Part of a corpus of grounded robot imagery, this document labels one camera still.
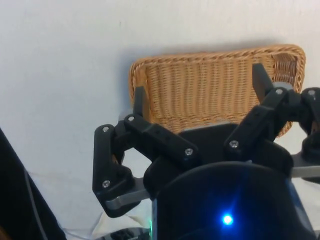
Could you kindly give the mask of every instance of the wicker basket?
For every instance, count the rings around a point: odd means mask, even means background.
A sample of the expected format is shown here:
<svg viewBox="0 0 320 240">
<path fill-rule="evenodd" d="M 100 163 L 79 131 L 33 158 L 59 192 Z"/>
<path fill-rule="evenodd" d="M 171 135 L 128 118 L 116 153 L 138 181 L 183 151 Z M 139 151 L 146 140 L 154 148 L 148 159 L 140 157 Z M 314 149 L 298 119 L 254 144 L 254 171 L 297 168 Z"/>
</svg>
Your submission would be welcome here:
<svg viewBox="0 0 320 240">
<path fill-rule="evenodd" d="M 239 123 L 259 103 L 252 87 L 253 63 L 262 63 L 272 81 L 290 83 L 301 92 L 305 53 L 282 44 L 139 59 L 129 73 L 130 99 L 135 87 L 144 86 L 148 119 L 174 133 L 221 121 Z M 291 126 L 287 123 L 280 136 Z"/>
</svg>

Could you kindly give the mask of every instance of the white surface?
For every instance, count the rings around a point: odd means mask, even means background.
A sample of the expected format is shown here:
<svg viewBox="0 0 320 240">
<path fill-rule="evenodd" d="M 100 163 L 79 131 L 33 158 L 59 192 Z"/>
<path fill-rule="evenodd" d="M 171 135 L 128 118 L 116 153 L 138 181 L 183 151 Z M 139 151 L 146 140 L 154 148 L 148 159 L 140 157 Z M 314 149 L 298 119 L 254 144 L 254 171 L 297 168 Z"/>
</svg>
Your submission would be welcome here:
<svg viewBox="0 0 320 240">
<path fill-rule="evenodd" d="M 304 87 L 319 87 L 319 13 L 318 0 L 0 0 L 0 126 L 60 224 L 91 232 L 93 134 L 128 108 L 134 60 L 293 43 Z M 303 136 L 280 141 L 297 152 Z"/>
</svg>

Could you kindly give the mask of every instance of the green led light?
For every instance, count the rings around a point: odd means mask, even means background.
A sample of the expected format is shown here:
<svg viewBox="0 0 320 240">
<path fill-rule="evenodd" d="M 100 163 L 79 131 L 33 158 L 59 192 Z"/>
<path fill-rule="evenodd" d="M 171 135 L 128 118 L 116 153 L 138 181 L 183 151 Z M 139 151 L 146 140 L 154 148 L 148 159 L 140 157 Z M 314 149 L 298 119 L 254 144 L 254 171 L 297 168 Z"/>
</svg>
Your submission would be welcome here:
<svg viewBox="0 0 320 240">
<path fill-rule="evenodd" d="M 149 221 L 149 224 L 150 224 L 150 233 L 149 233 L 149 235 L 150 235 L 150 237 L 151 237 L 151 240 L 152 240 L 152 237 L 153 237 L 153 232 L 152 232 L 152 221 L 150 220 Z"/>
</svg>

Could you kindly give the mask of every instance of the black fabric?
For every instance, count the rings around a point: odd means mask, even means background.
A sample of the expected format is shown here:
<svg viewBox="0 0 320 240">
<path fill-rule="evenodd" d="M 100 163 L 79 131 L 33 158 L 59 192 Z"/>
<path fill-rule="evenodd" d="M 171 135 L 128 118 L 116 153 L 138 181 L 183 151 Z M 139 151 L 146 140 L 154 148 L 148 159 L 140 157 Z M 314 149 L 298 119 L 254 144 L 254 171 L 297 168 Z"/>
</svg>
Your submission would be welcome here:
<svg viewBox="0 0 320 240">
<path fill-rule="evenodd" d="M 29 177 L 34 202 L 49 240 L 65 240 L 54 214 Z M 25 168 L 0 129 L 0 226 L 12 240 L 42 240 L 25 180 Z"/>
</svg>

